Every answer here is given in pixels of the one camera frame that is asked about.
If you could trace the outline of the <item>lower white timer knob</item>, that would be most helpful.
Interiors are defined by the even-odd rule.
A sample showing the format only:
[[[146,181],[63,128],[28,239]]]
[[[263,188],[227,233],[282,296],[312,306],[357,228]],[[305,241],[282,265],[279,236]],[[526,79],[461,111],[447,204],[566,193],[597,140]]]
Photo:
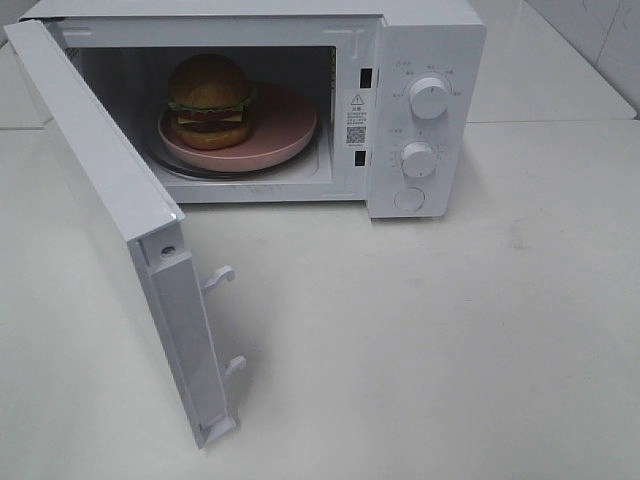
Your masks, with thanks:
[[[401,152],[401,168],[406,177],[426,178],[436,169],[437,155],[425,142],[412,142]]]

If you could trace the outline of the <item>upper white power knob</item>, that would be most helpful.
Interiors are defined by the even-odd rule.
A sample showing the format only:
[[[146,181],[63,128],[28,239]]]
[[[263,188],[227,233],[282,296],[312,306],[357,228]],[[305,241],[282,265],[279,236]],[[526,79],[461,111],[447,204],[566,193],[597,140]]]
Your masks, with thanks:
[[[412,113],[420,119],[435,119],[448,108],[450,86],[441,77],[423,76],[410,85],[408,93]]]

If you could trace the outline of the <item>pink round plate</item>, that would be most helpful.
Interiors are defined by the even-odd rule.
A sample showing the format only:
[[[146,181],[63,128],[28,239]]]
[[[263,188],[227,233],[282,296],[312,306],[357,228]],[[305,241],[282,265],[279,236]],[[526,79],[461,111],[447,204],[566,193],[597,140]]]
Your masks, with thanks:
[[[268,169],[293,158],[314,135],[318,116],[313,103],[283,86],[258,82],[255,88],[254,123],[246,140],[223,149],[194,149],[171,130],[171,114],[165,112],[157,130],[166,150],[196,169],[232,174]]]

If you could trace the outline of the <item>white warning label sticker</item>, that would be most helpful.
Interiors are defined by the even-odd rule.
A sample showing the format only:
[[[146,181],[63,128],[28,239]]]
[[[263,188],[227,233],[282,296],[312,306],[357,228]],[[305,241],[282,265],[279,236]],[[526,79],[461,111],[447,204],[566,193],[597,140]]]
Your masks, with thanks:
[[[366,147],[368,142],[368,124],[372,107],[369,89],[348,89],[343,94],[344,144],[351,148]]]

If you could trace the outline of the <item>burger with lettuce and cheese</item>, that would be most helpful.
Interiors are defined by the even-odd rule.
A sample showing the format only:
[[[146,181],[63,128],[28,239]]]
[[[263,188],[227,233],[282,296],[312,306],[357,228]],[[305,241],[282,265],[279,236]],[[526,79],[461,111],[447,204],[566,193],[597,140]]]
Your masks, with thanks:
[[[218,150],[250,136],[257,88],[230,58],[187,58],[169,76],[167,93],[170,128],[183,144]]]

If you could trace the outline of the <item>round white door button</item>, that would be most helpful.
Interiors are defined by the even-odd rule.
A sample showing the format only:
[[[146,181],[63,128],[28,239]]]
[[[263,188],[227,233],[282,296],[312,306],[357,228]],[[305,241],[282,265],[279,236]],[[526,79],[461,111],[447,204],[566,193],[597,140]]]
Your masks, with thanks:
[[[426,195],[423,190],[416,187],[408,187],[395,195],[394,204],[399,210],[416,212],[423,207],[425,199]]]

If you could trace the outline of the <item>white microwave door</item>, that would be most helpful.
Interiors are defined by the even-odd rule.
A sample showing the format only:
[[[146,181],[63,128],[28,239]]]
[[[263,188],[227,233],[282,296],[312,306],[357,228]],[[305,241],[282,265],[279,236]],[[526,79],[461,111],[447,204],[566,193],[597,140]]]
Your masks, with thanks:
[[[234,429],[226,387],[246,365],[220,364],[204,295],[234,270],[200,281],[181,229],[185,215],[40,21],[5,29],[68,187],[103,260],[127,254],[153,317],[198,446]]]

